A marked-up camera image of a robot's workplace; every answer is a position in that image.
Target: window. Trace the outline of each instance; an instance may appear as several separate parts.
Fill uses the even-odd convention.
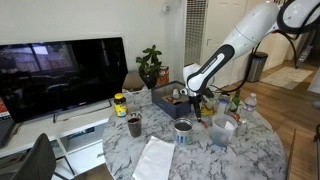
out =
[[[43,72],[74,67],[63,42],[0,46],[2,72]]]

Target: bin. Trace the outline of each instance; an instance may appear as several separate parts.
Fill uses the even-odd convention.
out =
[[[255,54],[253,54],[252,64],[247,81],[257,82],[260,80],[267,58],[268,54],[264,52],[257,51]]]

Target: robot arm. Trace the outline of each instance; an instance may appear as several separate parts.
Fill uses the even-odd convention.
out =
[[[320,15],[319,4],[320,0],[307,2],[292,0],[280,9],[275,3],[262,3],[235,26],[220,48],[202,67],[196,64],[186,66],[183,70],[187,91],[185,94],[189,95],[194,105],[198,121],[201,122],[199,95],[219,69],[228,61],[250,51],[271,32],[282,30],[288,33],[301,33],[302,26],[303,31],[317,27]]]

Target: metal can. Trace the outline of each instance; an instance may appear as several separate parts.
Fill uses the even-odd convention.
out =
[[[175,141],[180,145],[187,145],[190,142],[190,132],[192,130],[192,122],[186,118],[177,119],[174,122]]]

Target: carpet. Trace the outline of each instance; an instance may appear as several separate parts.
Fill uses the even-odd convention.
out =
[[[284,67],[260,81],[292,90],[311,73],[312,71]]]

